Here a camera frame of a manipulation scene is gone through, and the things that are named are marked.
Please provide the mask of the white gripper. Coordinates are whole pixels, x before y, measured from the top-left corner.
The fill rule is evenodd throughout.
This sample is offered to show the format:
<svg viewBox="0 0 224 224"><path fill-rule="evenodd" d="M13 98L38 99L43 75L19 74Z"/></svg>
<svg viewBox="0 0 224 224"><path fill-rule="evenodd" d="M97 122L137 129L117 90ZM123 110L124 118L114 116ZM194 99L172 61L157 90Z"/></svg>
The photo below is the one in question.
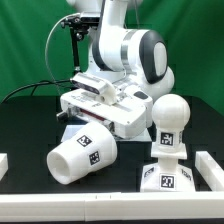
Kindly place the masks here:
<svg viewBox="0 0 224 224"><path fill-rule="evenodd" d="M60 97L61 109L69 117L85 122L99 122L113 135L131 139L152 125L153 99L135 85L127 87L124 95L113 105L83 89L67 92Z"/></svg>

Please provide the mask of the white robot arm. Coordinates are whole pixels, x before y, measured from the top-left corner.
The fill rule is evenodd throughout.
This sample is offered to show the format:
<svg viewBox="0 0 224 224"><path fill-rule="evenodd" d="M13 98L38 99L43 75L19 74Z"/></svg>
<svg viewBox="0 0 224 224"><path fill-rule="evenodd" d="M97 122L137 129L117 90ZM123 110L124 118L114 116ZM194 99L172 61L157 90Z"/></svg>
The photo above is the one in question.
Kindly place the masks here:
<svg viewBox="0 0 224 224"><path fill-rule="evenodd" d="M124 26L134 0L66 0L77 12L66 24L90 37L88 69L71 79L75 89L60 97L60 120L98 122L129 139L152 125L153 103L169 93L174 74L154 30Z"/></svg>

